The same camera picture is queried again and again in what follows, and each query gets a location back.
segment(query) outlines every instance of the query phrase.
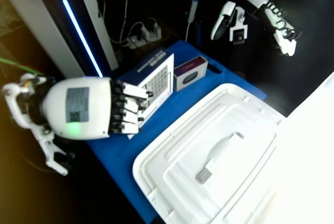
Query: gray label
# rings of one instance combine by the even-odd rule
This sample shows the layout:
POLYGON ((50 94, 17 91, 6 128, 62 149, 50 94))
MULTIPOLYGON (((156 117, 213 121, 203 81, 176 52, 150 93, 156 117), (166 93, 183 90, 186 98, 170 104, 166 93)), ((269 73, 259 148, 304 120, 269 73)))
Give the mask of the gray label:
POLYGON ((68 88, 66 94, 66 122, 87 122, 89 88, 68 88))

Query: blue led light strip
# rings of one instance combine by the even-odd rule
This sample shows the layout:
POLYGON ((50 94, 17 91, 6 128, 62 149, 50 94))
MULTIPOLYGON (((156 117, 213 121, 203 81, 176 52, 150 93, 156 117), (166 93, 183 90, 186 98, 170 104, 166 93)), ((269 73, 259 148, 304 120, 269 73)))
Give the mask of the blue led light strip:
POLYGON ((80 27, 79 27, 79 24, 78 24, 78 22, 77 22, 77 19, 75 18, 74 14, 73 14, 73 12, 72 12, 72 9, 71 9, 71 7, 69 6, 68 1, 67 1, 67 0, 63 0, 63 4, 64 4, 64 6, 65 6, 65 8, 66 8, 66 11, 67 11, 69 17, 71 18, 71 21, 72 21, 72 23, 73 23, 75 29, 77 30, 77 33, 78 33, 78 35, 79 35, 79 37, 80 37, 82 43, 84 44, 84 47, 85 47, 85 49, 86 49, 86 51, 87 51, 87 53, 88 53, 88 56, 90 57, 90 60, 92 61, 93 65, 94 65, 94 67, 95 67, 95 69, 96 69, 96 72, 98 72, 100 78, 102 78, 103 75, 102 75, 102 73, 101 73, 101 70, 100 70, 98 64, 96 63, 96 60, 95 60, 95 58, 94 58, 94 56, 93 56, 93 54, 92 54, 92 52, 91 52, 91 50, 90 50, 90 48, 89 48, 89 46, 88 46, 88 44, 87 44, 87 41, 86 41, 84 35, 82 34, 82 31, 81 31, 81 29, 80 29, 80 27))

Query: table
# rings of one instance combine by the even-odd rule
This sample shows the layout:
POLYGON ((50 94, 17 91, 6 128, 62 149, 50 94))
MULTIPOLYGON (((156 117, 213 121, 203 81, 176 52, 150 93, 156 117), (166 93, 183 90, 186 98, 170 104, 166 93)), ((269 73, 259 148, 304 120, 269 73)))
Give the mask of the table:
POLYGON ((158 214, 133 178, 132 165, 137 155, 197 101, 222 83, 236 84, 259 99, 266 98, 261 90, 184 41, 175 43, 168 50, 174 53, 174 66, 202 55, 222 73, 216 74, 207 70, 204 78, 179 92, 174 91, 143 126, 142 132, 131 140, 126 136, 112 135, 106 139, 88 141, 92 151, 146 223, 152 222, 158 214))

